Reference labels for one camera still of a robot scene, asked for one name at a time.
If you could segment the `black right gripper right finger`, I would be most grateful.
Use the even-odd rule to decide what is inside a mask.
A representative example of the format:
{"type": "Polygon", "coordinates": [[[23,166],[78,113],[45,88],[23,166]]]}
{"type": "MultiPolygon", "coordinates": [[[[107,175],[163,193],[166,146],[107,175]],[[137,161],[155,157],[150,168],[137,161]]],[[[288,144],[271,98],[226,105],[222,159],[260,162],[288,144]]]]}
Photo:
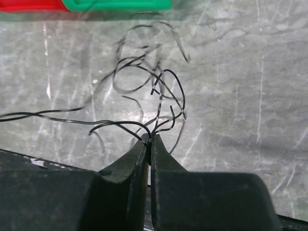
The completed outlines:
{"type": "Polygon", "coordinates": [[[269,191],[252,173],[189,172],[151,145],[152,222],[157,231],[279,231],[269,191]]]}

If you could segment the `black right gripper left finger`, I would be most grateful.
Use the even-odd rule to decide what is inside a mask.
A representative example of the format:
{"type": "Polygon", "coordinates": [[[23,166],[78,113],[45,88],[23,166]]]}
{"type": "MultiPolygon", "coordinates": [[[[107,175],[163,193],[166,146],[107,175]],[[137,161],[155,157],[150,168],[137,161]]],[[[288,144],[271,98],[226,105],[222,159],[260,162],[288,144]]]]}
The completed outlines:
{"type": "Polygon", "coordinates": [[[3,231],[141,231],[149,136],[100,171],[0,168],[3,231]]]}

